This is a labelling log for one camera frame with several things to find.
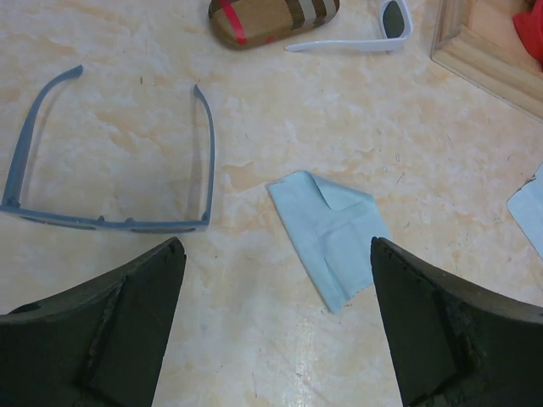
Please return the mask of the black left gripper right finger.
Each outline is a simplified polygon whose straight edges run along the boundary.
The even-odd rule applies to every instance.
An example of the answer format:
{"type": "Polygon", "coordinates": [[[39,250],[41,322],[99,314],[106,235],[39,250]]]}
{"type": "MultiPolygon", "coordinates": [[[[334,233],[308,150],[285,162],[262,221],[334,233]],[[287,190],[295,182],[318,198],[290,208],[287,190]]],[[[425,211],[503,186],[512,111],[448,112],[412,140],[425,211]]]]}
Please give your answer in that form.
{"type": "Polygon", "coordinates": [[[540,406],[542,308],[435,267],[386,238],[371,265],[404,406],[540,406]]]}

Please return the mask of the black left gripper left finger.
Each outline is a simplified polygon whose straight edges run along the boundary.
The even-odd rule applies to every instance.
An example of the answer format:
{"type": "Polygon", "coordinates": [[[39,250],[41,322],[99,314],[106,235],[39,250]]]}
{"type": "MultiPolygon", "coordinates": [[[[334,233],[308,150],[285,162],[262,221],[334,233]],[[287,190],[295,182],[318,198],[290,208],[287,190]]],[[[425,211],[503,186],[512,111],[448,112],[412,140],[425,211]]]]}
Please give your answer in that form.
{"type": "Polygon", "coordinates": [[[1,317],[3,406],[150,406],[187,255],[172,237],[1,317]]]}

